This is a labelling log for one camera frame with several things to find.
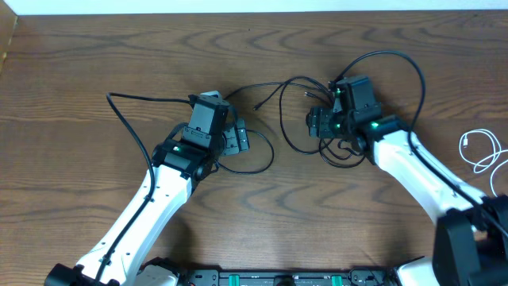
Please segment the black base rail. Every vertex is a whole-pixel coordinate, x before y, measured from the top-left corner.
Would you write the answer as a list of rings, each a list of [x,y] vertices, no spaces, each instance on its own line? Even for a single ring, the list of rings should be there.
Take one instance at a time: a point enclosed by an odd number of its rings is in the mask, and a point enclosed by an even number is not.
[[[151,260],[139,270],[135,285],[145,286],[370,286],[437,285],[428,265],[400,268],[355,267],[330,271],[231,270],[218,266],[185,268],[167,258]]]

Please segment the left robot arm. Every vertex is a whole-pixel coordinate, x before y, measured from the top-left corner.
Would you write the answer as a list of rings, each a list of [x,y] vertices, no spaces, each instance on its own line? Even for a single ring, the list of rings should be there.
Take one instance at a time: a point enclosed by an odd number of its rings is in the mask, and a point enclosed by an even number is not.
[[[143,262],[175,212],[221,155],[247,150],[244,122],[227,122],[233,106],[217,91],[190,95],[188,123],[146,154],[147,175],[106,235],[74,267],[57,264],[46,285],[176,285],[179,275]]]

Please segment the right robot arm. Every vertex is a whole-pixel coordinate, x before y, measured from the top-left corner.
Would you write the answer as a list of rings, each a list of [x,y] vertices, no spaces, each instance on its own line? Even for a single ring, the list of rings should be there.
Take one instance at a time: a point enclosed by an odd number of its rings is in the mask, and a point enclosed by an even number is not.
[[[507,197],[489,197],[434,157],[397,116],[384,116],[368,77],[331,82],[329,107],[306,116],[311,137],[341,139],[393,176],[436,227],[433,255],[396,267],[399,285],[505,285]]]

